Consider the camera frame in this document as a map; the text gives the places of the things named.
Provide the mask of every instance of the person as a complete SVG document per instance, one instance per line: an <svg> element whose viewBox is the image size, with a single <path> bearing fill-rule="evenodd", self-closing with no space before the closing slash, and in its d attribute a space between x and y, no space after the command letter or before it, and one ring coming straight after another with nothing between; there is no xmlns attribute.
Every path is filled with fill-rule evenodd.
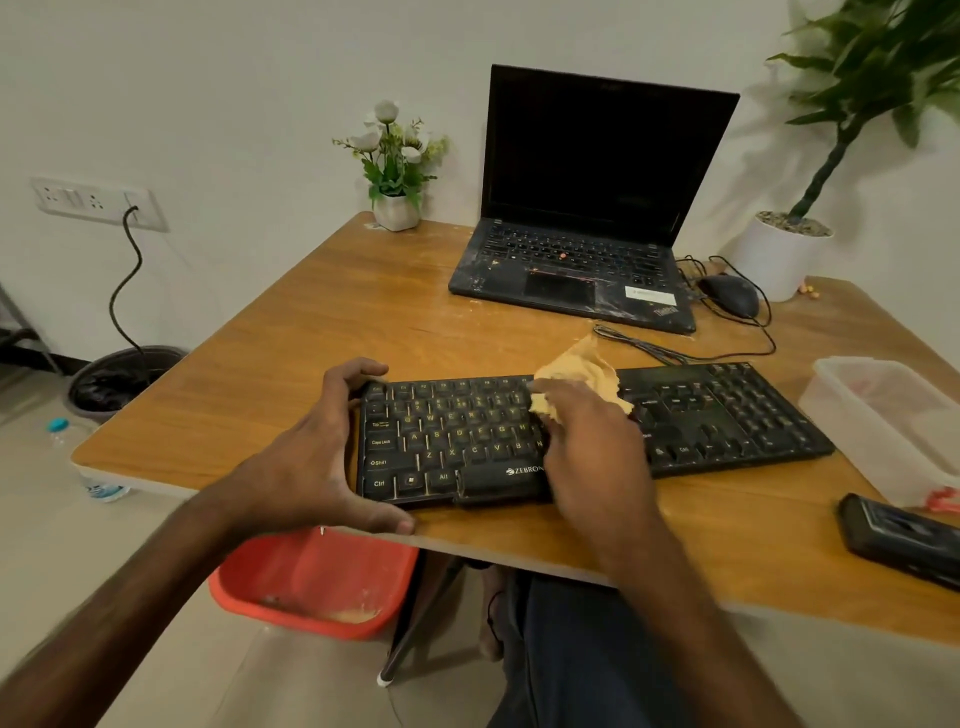
<svg viewBox="0 0 960 728"><path fill-rule="evenodd" d="M0 725L95 725L186 600L252 536L319 524L413 533L410 514L360 498L345 472L350 392L387 369L358 358L329 370L296 425L179 507L0 686ZM557 507L619 591L510 579L492 620L507 688L491 726L799 726L661 516L636 425L582 383L533 388L562 423L545 423Z"/></svg>

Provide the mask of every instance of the person's left arm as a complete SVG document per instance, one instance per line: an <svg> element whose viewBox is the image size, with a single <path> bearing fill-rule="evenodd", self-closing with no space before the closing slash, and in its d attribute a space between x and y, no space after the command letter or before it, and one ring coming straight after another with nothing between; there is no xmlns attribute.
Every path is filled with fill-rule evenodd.
<svg viewBox="0 0 960 728"><path fill-rule="evenodd" d="M251 536L320 524L413 533L408 514L347 485L349 392L386 371L369 359L331 369L299 423L178 508L0 685L0 726L95 725L186 600Z"/></svg>

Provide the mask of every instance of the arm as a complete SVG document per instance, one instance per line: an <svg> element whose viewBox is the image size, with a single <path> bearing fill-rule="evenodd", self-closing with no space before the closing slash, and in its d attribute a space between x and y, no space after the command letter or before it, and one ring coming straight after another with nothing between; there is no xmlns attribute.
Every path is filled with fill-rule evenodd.
<svg viewBox="0 0 960 728"><path fill-rule="evenodd" d="M354 359L292 429L177 509L0 686L0 726L93 726L188 598L259 533L317 524L409 534L413 519L347 485L349 391L387 367Z"/></svg>
<svg viewBox="0 0 960 728"><path fill-rule="evenodd" d="M538 380L563 422L544 467L561 513L655 636L698 722L800 728L657 507L636 424L579 382Z"/></svg>

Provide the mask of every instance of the red plastic tub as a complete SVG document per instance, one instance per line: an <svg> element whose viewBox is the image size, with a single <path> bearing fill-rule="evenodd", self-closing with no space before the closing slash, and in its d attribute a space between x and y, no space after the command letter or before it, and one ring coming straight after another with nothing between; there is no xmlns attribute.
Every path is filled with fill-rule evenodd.
<svg viewBox="0 0 960 728"><path fill-rule="evenodd" d="M208 583L228 612L339 640L364 640L399 609L418 551L311 528L247 541Z"/></svg>

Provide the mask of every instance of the blue bottle cap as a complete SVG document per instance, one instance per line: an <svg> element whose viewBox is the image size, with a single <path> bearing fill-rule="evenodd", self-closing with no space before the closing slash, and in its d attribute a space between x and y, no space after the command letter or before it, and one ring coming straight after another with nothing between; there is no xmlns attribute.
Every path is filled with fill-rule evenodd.
<svg viewBox="0 0 960 728"><path fill-rule="evenodd" d="M70 426L70 421L65 417L57 417L47 423L47 432L63 432Z"/></svg>

